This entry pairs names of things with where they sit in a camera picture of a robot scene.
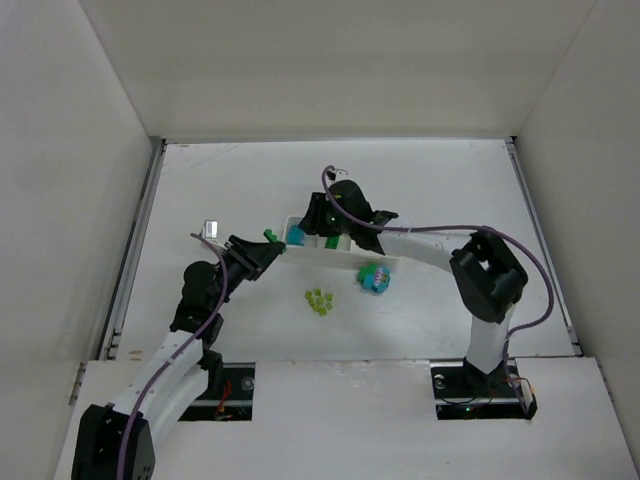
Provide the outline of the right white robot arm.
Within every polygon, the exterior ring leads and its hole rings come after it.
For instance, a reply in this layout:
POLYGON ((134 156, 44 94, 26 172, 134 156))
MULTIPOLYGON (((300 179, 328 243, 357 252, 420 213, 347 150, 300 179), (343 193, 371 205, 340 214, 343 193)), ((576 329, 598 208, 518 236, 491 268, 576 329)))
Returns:
POLYGON ((504 375, 510 318, 528 283, 510 249, 515 240, 488 226, 403 225, 397 213, 372 209, 349 179, 312 193, 299 228, 326 238, 346 235, 365 251, 408 258, 451 274, 472 315, 465 372, 483 383, 504 375))

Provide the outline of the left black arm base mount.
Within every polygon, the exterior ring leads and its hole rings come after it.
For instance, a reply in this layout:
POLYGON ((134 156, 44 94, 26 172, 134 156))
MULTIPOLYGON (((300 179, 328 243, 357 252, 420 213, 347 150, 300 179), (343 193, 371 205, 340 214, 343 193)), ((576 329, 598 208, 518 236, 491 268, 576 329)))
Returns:
POLYGON ((251 421, 255 373, 255 363, 226 364, 219 384, 198 397, 179 422, 251 421))

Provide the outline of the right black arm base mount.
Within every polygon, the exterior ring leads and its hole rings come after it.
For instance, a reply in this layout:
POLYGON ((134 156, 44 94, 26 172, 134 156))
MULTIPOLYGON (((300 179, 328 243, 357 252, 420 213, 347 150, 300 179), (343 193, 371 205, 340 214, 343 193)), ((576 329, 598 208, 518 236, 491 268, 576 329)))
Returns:
POLYGON ((508 372, 475 377, 462 362, 432 363, 431 384, 438 420, 532 420, 538 402, 515 361, 508 372))

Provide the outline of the small green cyan lego stack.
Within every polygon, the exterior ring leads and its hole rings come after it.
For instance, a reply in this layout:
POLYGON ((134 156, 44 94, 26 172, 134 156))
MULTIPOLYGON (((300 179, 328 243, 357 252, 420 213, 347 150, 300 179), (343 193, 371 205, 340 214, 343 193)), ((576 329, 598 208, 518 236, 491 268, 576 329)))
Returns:
POLYGON ((364 290, 380 295, 389 287, 391 271, 382 265, 368 264, 359 269, 356 279, 364 290))

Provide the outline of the green long lego brick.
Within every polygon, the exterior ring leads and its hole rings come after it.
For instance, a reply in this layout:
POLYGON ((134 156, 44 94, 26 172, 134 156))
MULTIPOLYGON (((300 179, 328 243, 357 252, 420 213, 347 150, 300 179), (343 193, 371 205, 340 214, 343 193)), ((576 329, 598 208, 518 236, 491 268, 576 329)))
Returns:
POLYGON ((279 238, 278 236, 271 230, 271 229, 265 229, 263 231, 263 236, 266 238, 266 240, 270 243, 277 243, 279 242, 279 238))

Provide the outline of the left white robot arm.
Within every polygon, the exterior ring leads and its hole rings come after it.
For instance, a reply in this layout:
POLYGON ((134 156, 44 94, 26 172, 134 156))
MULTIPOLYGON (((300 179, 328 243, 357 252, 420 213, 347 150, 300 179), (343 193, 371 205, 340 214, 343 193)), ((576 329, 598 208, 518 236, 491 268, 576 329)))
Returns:
POLYGON ((90 405, 79 421, 71 469, 74 479, 149 479, 156 449, 192 402, 219 386, 224 364, 212 350, 222 328, 222 306, 244 281, 257 280, 286 246, 271 230, 264 241, 235 235, 216 256, 183 274, 181 299, 169 331, 135 379, 105 405, 90 405))

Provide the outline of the cyan lego brick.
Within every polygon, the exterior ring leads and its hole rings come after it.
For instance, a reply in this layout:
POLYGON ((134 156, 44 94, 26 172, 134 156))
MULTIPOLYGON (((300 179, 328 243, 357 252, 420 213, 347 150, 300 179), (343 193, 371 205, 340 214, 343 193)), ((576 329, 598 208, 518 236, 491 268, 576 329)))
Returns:
POLYGON ((303 247, 305 245, 305 239, 306 234, 298 225, 292 225, 288 229, 286 234, 286 243, 288 245, 303 247))

